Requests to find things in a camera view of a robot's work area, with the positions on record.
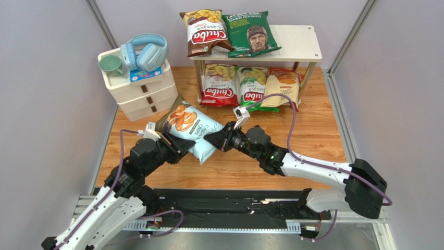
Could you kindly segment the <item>light blue cassava chips bag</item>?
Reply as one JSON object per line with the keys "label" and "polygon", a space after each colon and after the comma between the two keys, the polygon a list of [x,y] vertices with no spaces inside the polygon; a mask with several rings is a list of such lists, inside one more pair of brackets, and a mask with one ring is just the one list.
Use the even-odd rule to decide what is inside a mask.
{"label": "light blue cassava chips bag", "polygon": [[155,130],[164,131],[185,140],[195,141],[190,153],[196,157],[200,164],[204,164],[216,151],[211,143],[204,139],[207,134],[223,129],[223,125],[197,108],[190,105],[182,95],[179,95],[169,112],[155,123]]}

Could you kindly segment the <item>green Chuba chips bag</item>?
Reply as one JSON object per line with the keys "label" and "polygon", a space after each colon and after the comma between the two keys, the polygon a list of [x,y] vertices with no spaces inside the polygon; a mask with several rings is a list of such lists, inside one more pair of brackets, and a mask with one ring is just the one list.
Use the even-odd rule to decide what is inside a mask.
{"label": "green Chuba chips bag", "polygon": [[249,112],[256,110],[279,112],[277,107],[262,107],[256,103],[264,97],[268,68],[237,67],[237,81],[240,91],[240,105],[250,107]]}

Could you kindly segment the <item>cream orange cassava chips bag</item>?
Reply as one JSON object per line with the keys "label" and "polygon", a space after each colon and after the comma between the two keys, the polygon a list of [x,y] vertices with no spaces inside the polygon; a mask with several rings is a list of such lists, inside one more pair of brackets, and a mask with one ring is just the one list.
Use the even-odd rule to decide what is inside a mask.
{"label": "cream orange cassava chips bag", "polygon": [[305,75],[298,74],[285,68],[270,67],[269,76],[265,84],[265,96],[282,94],[291,99],[295,108],[299,110],[299,90]]}

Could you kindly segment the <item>brown Chuba chips bag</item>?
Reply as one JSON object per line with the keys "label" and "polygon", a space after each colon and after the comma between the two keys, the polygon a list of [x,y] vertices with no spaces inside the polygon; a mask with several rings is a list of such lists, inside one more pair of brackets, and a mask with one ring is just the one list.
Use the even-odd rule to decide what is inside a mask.
{"label": "brown Chuba chips bag", "polygon": [[210,55],[214,48],[222,52],[234,50],[220,9],[200,9],[179,15],[187,29],[188,57]]}

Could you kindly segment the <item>dark green chips bag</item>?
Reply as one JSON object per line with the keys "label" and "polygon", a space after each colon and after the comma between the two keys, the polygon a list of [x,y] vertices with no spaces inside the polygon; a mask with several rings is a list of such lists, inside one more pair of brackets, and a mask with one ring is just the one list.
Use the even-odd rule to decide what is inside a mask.
{"label": "dark green chips bag", "polygon": [[267,20],[268,11],[222,15],[229,41],[234,48],[229,58],[256,57],[281,49]]}

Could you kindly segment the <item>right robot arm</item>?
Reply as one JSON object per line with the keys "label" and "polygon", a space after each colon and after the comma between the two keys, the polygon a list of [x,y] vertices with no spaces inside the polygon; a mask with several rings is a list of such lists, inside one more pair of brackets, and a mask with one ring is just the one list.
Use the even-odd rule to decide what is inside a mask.
{"label": "right robot arm", "polygon": [[242,132],[234,122],[204,139],[223,152],[234,148],[246,154],[271,175],[302,177],[330,186],[304,191],[301,203],[317,213],[349,208],[365,218],[377,219],[381,208],[391,205],[391,201],[384,202],[388,198],[387,182],[363,159],[337,163],[303,156],[272,143],[260,126]]}

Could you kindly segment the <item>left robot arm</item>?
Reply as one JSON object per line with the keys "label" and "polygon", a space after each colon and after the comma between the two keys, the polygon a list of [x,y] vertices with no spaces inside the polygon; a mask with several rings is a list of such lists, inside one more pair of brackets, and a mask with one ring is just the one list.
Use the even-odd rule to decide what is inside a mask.
{"label": "left robot arm", "polygon": [[145,178],[164,163],[176,164],[195,145],[168,132],[138,131],[143,136],[121,157],[94,200],[59,236],[47,237],[43,249],[103,249],[129,223],[147,215],[156,217],[158,195]]}

